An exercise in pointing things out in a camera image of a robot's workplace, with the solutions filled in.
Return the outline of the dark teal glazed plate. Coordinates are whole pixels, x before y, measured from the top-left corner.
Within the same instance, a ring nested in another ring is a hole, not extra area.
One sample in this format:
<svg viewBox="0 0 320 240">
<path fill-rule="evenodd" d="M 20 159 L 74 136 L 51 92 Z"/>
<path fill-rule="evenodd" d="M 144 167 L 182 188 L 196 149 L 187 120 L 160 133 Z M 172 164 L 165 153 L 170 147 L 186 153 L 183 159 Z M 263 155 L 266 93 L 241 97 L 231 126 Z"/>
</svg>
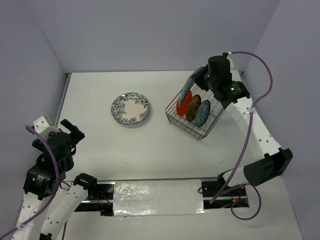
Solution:
<svg viewBox="0 0 320 240">
<path fill-rule="evenodd" d="M 188 95 L 188 92 L 190 91 L 192 85 L 194 84 L 194 77 L 196 74 L 198 74 L 204 67 L 201 66 L 199 68 L 197 68 L 189 77 L 188 79 L 186 80 L 181 92 L 180 92 L 180 95 L 179 95 L 179 99 L 178 99 L 178 106 L 180 107 L 186 96 Z"/>
</svg>

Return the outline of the small blue patterned plate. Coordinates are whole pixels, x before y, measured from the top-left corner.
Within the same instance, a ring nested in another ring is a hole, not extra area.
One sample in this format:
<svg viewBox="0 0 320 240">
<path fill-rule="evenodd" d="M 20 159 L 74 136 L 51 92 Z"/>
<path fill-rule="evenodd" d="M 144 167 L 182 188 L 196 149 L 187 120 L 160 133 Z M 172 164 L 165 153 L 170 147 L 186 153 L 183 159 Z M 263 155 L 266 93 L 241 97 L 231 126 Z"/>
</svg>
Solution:
<svg viewBox="0 0 320 240">
<path fill-rule="evenodd" d="M 199 108 L 197 109 L 197 112 L 196 112 L 196 116 L 195 116 L 195 125 L 200 128 L 202 127 L 209 115 L 210 115 L 210 111 L 211 111 L 211 103 L 209 100 L 205 100 L 203 101 Z"/>
</svg>

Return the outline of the brown speckled plate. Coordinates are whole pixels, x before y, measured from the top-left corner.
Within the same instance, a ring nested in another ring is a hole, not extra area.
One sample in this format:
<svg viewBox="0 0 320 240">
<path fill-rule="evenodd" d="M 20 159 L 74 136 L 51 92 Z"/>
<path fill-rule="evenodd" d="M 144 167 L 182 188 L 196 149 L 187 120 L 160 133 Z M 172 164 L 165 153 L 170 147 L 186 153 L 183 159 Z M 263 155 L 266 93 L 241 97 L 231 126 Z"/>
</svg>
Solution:
<svg viewBox="0 0 320 240">
<path fill-rule="evenodd" d="M 188 103 L 186 114 L 185 114 L 185 117 L 189 122 L 195 119 L 198 108 L 201 105 L 201 102 L 202 100 L 199 94 L 196 94 L 191 98 L 190 102 Z"/>
</svg>

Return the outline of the orange translucent plate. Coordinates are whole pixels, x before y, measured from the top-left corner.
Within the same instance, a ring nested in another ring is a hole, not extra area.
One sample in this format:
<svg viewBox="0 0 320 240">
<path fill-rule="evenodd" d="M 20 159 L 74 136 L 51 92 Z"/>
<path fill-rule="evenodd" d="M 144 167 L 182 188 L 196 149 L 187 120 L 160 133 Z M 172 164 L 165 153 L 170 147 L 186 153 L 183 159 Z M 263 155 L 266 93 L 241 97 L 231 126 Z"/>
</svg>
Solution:
<svg viewBox="0 0 320 240">
<path fill-rule="evenodd" d="M 186 114 L 188 105 L 192 100 L 192 97 L 192 92 L 189 90 L 181 105 L 179 105 L 180 97 L 178 97 L 178 100 L 176 102 L 176 112 L 179 116 L 183 116 Z"/>
</svg>

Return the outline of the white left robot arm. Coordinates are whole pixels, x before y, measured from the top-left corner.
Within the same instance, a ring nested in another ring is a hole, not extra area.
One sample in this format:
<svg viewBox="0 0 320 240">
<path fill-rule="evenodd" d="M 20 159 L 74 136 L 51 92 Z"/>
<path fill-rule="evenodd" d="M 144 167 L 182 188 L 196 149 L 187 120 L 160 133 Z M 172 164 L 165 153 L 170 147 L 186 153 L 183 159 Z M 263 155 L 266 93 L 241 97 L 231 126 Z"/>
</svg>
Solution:
<svg viewBox="0 0 320 240">
<path fill-rule="evenodd" d="M 85 138 L 85 134 L 67 119 L 60 123 L 67 132 L 55 127 L 44 116 L 35 120 L 32 126 L 25 127 L 35 135 L 32 147 L 39 150 L 40 155 L 26 173 L 22 207 L 12 233 L 14 240 L 57 239 L 81 201 L 93 199 L 98 194 L 97 179 L 80 173 L 63 200 L 52 213 L 48 213 L 66 173 L 74 167 L 77 144 Z"/>
</svg>

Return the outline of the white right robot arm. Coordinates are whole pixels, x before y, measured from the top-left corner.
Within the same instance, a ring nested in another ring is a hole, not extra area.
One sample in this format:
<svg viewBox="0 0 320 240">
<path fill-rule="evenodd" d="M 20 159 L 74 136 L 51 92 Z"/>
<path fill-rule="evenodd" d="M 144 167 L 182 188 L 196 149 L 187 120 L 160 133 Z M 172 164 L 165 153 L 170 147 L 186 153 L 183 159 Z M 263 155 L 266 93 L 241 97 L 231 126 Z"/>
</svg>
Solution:
<svg viewBox="0 0 320 240">
<path fill-rule="evenodd" d="M 293 158 L 290 149 L 284 149 L 272 137 L 256 111 L 257 101 L 241 81 L 232 79 L 231 53 L 212 56 L 206 66 L 192 75 L 194 83 L 214 98 L 233 117 L 245 134 L 243 150 L 235 167 L 218 176 L 218 192 L 228 196 L 235 186 L 259 186 L 282 175 Z"/>
</svg>

